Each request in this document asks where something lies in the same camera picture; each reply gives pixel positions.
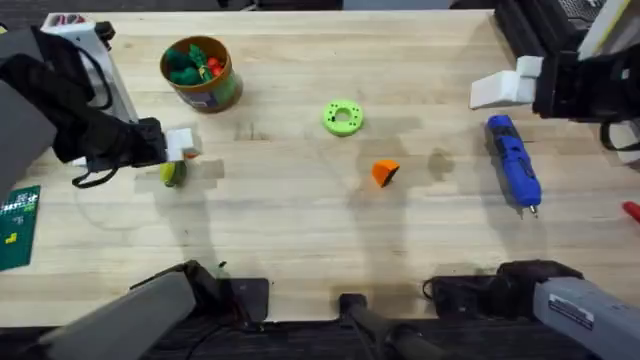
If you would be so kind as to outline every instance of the green circuit board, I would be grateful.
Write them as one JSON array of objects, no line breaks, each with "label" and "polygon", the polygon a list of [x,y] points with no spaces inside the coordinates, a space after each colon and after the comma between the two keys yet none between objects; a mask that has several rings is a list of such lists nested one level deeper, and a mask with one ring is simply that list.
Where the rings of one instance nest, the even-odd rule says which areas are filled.
[{"label": "green circuit board", "polygon": [[0,205],[0,271],[31,262],[40,186],[11,192]]}]

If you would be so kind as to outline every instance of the white label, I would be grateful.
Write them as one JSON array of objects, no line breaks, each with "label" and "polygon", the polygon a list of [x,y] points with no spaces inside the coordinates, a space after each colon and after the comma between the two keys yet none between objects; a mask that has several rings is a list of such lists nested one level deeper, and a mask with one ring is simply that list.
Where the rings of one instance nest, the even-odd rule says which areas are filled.
[{"label": "white label", "polygon": [[563,299],[554,294],[549,294],[549,309],[564,315],[589,330],[593,330],[593,323],[595,322],[595,316],[593,313],[579,307],[567,299]]}]

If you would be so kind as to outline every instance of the colorful toy pieces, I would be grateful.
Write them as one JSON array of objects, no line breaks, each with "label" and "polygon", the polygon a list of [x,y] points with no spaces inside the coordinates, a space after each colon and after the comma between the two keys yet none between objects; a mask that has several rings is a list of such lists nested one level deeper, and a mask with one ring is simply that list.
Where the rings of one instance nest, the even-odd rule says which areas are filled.
[{"label": "colorful toy pieces", "polygon": [[196,45],[189,45],[189,54],[168,49],[165,59],[169,65],[169,80],[174,84],[194,86],[204,84],[222,74],[224,64],[206,54]]}]

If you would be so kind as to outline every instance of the blue tool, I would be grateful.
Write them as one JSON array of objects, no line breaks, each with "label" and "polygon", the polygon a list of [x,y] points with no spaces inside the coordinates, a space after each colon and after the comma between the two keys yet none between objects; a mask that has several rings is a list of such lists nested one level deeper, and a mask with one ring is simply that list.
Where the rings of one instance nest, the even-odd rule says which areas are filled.
[{"label": "blue tool", "polygon": [[509,181],[511,194],[522,207],[528,207],[538,217],[542,189],[520,134],[507,115],[492,116],[487,123],[496,149],[502,156],[502,168]]}]

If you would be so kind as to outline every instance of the green donut toy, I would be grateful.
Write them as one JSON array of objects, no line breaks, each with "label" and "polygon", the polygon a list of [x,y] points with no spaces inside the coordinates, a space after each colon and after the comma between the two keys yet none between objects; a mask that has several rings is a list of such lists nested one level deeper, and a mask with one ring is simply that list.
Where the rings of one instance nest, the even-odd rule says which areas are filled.
[{"label": "green donut toy", "polygon": [[[338,119],[340,114],[346,115],[347,119]],[[322,122],[333,135],[349,136],[360,130],[363,118],[364,113],[358,104],[349,100],[334,100],[324,108]]]}]

